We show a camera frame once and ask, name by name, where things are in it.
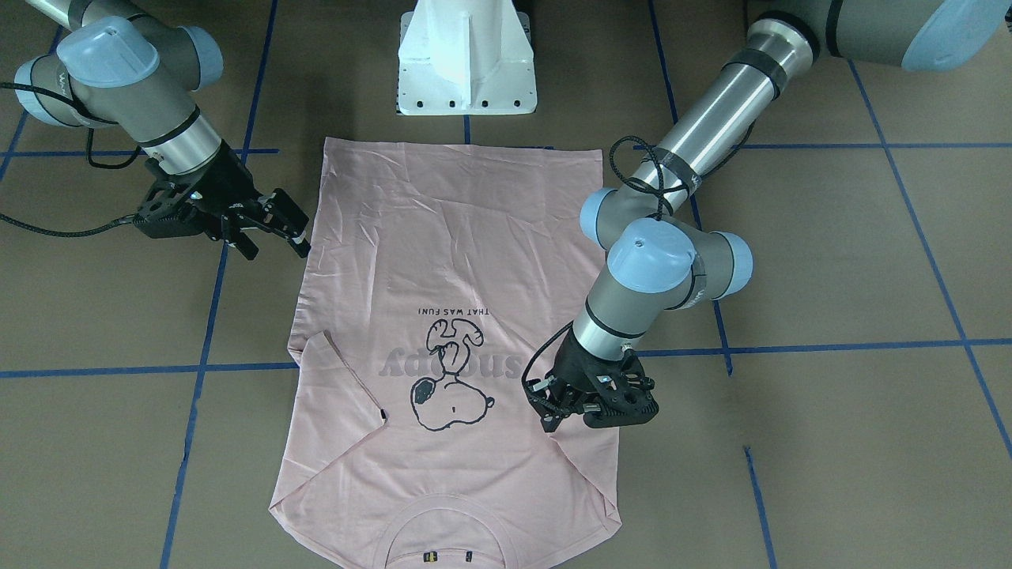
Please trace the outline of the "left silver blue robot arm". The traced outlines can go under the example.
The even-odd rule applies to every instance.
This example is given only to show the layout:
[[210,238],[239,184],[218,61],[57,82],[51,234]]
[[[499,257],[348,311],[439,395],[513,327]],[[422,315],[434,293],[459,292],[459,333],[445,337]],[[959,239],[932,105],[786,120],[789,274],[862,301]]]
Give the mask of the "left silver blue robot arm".
[[[817,262],[841,262],[848,280],[856,281],[855,301],[870,301],[874,309],[900,321],[901,331],[911,332],[922,314],[943,315],[951,324],[946,337],[907,339],[895,342],[837,343],[806,340],[795,345],[729,345],[727,317],[730,305],[719,301],[713,317],[722,345],[727,374],[745,384],[743,368],[734,367],[735,356],[802,356],[803,354],[883,354],[889,350],[908,354],[961,354],[961,370],[968,371],[975,390],[987,411],[991,435],[1010,445],[1008,421],[996,406],[993,391],[980,368],[976,347],[1010,347],[1010,336],[972,337],[968,314],[957,302],[954,278],[947,277],[941,264],[946,252],[946,234],[930,224],[929,213],[914,195],[915,178],[904,173],[901,157],[938,158],[932,167],[934,180],[929,184],[939,201],[947,205],[979,205],[982,195],[964,180],[972,170],[959,158],[986,157],[989,153],[1008,153],[1009,141],[899,141],[888,133],[886,105],[875,102],[868,93],[868,75],[863,67],[871,64],[867,55],[851,53],[843,58],[851,73],[851,84],[859,92],[867,120],[874,128],[876,142],[869,145],[831,145],[776,143],[746,148],[741,168],[727,168],[727,162],[740,148],[747,147],[750,128],[744,126],[731,141],[731,148],[720,151],[718,174],[704,177],[704,195],[687,198],[694,222],[700,222],[699,206],[709,212],[718,209],[716,198],[729,198],[726,213],[734,213],[748,204],[756,204],[767,191],[774,193],[782,209],[771,217],[771,229],[787,238],[789,232],[802,232],[814,248]],[[933,280],[937,295],[926,303],[907,301],[908,277],[899,262],[883,262],[874,269],[879,250],[890,249],[890,240],[918,246],[921,262],[918,269]]]

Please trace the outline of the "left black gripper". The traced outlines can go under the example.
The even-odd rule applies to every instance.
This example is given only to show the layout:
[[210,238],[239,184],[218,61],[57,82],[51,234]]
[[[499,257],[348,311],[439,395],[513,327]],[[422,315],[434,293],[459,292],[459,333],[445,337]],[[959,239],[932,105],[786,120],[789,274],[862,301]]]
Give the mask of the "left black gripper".
[[[561,338],[561,347],[557,350],[545,378],[529,379],[529,372],[531,372],[535,361],[559,338]],[[619,360],[622,359],[623,352],[629,349],[632,349],[632,346],[622,345],[619,347]],[[593,359],[603,360],[593,356],[591,352],[580,345],[570,328],[561,328],[542,347],[536,350],[527,367],[524,368],[523,391],[527,396],[528,403],[538,414],[541,426],[546,433],[556,432],[564,418],[574,414],[583,416],[584,404],[595,392],[587,378],[587,371],[589,371]]]

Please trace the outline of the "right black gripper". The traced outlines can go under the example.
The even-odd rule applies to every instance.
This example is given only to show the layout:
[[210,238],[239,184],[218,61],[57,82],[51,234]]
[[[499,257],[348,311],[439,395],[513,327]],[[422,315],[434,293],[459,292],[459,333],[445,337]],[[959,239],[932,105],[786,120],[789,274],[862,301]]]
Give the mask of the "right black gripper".
[[253,262],[259,248],[246,235],[251,228],[285,238],[300,258],[307,258],[311,251],[306,227],[307,214],[282,188],[275,188],[271,195],[256,190],[253,177],[226,141],[222,141],[210,161],[187,174],[171,175],[154,158],[147,159],[147,169],[157,179],[170,178],[174,183],[192,187],[189,202],[202,210],[209,218],[212,240],[225,239],[225,245],[238,251]]

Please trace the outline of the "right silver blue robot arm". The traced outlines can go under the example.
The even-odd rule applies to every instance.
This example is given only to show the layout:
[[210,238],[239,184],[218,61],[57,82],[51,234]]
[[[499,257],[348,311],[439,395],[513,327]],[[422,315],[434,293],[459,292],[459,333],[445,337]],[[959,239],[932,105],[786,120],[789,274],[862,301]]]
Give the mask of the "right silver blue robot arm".
[[253,177],[214,129],[192,93],[224,69],[202,28],[170,28],[130,1],[33,1],[68,29],[53,55],[26,62],[9,83],[31,115],[48,125],[122,127],[154,177],[131,224],[152,239],[205,235],[253,259],[248,230],[286,240],[300,257],[311,246],[308,217],[283,190],[260,194]]

